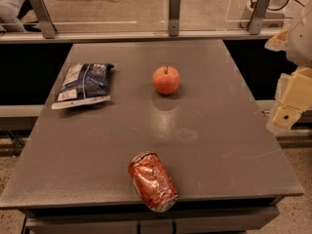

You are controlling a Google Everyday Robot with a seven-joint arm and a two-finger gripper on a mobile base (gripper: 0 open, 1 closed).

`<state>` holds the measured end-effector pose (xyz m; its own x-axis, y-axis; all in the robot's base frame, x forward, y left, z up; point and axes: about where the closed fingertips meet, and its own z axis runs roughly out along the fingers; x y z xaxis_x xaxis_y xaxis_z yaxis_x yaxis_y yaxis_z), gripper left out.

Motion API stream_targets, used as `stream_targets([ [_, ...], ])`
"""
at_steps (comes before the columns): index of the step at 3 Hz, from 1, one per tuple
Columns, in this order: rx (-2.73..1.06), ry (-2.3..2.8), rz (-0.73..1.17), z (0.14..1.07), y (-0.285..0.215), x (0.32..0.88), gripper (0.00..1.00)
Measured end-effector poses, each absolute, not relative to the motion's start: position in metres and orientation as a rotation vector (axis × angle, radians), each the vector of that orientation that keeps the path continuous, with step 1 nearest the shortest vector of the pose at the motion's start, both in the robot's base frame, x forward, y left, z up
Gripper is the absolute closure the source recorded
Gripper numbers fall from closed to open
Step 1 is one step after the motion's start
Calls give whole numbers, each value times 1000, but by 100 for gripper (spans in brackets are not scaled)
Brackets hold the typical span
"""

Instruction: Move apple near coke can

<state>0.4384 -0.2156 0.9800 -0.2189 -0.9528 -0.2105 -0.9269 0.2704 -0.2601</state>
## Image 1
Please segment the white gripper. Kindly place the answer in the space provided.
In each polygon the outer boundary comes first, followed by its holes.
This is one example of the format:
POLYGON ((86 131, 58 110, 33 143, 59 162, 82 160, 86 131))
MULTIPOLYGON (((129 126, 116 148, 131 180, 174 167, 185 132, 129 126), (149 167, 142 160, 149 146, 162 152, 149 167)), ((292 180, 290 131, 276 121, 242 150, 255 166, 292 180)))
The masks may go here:
POLYGON ((286 51, 287 59, 298 65, 292 74, 282 73, 278 79, 266 129, 279 134, 289 131, 312 106, 312 0, 292 21, 291 27, 285 26, 265 43, 264 48, 286 51))

